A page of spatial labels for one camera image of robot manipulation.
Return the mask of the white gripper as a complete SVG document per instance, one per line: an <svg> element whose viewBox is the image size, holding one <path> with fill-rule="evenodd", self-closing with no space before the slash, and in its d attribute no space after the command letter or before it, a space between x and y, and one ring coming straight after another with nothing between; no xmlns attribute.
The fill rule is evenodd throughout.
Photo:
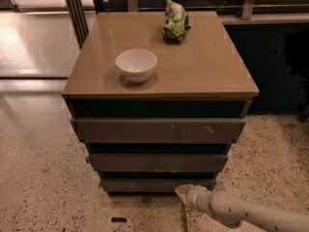
<svg viewBox="0 0 309 232"><path fill-rule="evenodd" d="M184 205L191 210L211 214L212 192L202 186L180 185L175 188L175 193Z"/></svg>

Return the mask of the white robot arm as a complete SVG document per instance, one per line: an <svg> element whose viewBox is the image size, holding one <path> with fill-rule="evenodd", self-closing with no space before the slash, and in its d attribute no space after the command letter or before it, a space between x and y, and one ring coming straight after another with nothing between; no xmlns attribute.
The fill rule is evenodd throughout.
<svg viewBox="0 0 309 232"><path fill-rule="evenodd" d="M228 191L181 185L175 192L185 207L229 228L238 228L246 221L266 232L309 232L308 216L250 203Z"/></svg>

